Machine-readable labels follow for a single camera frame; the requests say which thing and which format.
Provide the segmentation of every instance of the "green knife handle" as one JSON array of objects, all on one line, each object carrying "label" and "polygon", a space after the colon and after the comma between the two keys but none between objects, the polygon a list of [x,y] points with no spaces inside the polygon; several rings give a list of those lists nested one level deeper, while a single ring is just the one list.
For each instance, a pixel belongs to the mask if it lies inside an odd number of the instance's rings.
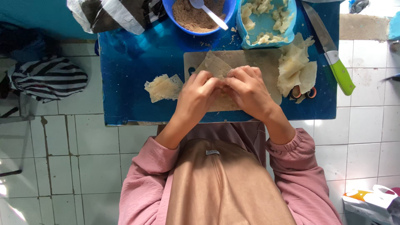
[{"label": "green knife handle", "polygon": [[347,96],[353,93],[356,86],[353,84],[349,72],[338,57],[338,51],[329,51],[325,53],[325,57],[328,60],[329,66],[332,69],[333,75],[340,89]]}]

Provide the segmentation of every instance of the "blue tabletop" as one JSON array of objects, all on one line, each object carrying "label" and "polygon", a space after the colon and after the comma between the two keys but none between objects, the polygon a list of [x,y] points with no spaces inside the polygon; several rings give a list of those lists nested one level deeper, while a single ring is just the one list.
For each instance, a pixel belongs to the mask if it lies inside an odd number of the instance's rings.
[{"label": "blue tabletop", "polygon": [[[314,36],[316,40],[308,48],[308,53],[310,61],[317,61],[318,64],[315,84],[317,95],[300,104],[283,98],[280,106],[289,120],[334,119],[337,83],[301,2],[296,0],[296,3],[294,33],[302,33],[304,39]],[[318,12],[338,47],[340,3],[310,5]],[[227,23],[229,27],[235,27],[235,15],[236,13]],[[124,125],[128,121],[169,121],[175,111],[176,101],[161,100],[151,103],[149,93],[144,90],[145,82],[152,81],[161,74],[178,74],[184,80],[185,52],[240,50],[242,39],[239,33],[230,29],[194,37],[179,29],[168,17],[164,17],[153,22],[141,35],[134,35],[124,29],[100,33],[99,43],[105,124]],[[239,122],[250,119],[252,117],[243,111],[218,114],[208,112],[201,122]]]}]

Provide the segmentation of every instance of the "black and white striped bag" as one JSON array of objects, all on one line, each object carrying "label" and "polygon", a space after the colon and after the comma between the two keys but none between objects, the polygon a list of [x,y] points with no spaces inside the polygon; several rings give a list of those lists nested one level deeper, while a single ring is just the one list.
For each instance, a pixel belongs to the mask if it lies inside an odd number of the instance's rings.
[{"label": "black and white striped bag", "polygon": [[88,75],[64,57],[53,56],[16,64],[8,72],[11,88],[46,103],[61,100],[86,87]]}]

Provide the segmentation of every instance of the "tan hijab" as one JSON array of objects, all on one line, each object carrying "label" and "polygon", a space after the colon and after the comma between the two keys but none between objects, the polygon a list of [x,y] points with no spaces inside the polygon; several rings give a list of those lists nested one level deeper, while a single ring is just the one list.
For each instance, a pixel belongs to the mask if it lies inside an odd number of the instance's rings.
[{"label": "tan hijab", "polygon": [[192,139],[174,171],[167,225],[295,225],[267,170],[233,143]]}]

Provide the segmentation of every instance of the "pink sleeve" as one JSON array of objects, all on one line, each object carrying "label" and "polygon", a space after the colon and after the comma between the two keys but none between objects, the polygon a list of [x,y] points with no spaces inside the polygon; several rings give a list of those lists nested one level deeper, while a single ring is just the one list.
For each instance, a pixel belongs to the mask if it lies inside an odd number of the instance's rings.
[{"label": "pink sleeve", "polygon": [[275,183],[298,225],[342,224],[332,202],[324,170],[317,165],[315,144],[302,128],[285,145],[266,143]]},{"label": "pink sleeve", "polygon": [[178,148],[168,149],[149,137],[132,159],[124,180],[118,225],[151,224],[155,221],[168,172],[175,166]]}]

